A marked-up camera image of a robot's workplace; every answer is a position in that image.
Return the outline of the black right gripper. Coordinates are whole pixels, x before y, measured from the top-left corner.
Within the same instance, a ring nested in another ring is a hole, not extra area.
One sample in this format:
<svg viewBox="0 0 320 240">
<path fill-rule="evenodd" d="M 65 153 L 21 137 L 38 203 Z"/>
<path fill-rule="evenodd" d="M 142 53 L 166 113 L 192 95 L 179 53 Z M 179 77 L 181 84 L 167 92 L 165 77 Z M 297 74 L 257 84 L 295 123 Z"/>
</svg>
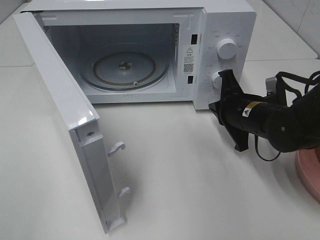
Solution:
<svg viewBox="0 0 320 240">
<path fill-rule="evenodd" d="M 235 150 L 243 152 L 249 148 L 249 133 L 259 137 L 271 134 L 273 104 L 258 95 L 244 93 L 232 69 L 219 71 L 218 75 L 220 100 L 208 107 L 231 136 Z"/>
</svg>

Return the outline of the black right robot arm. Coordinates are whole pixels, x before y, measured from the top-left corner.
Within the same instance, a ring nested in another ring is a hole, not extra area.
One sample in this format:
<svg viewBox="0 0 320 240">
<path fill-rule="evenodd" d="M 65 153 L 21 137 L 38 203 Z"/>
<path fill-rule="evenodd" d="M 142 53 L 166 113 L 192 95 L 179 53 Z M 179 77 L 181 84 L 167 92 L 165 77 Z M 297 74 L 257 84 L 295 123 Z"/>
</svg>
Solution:
<svg viewBox="0 0 320 240">
<path fill-rule="evenodd" d="M 281 153 L 320 145 L 319 71 L 308 78 L 280 71 L 266 79 L 264 97 L 244 93 L 231 69 L 218 75 L 220 99 L 208 106 L 237 151 L 248 149 L 249 134 L 267 139 Z"/>
</svg>

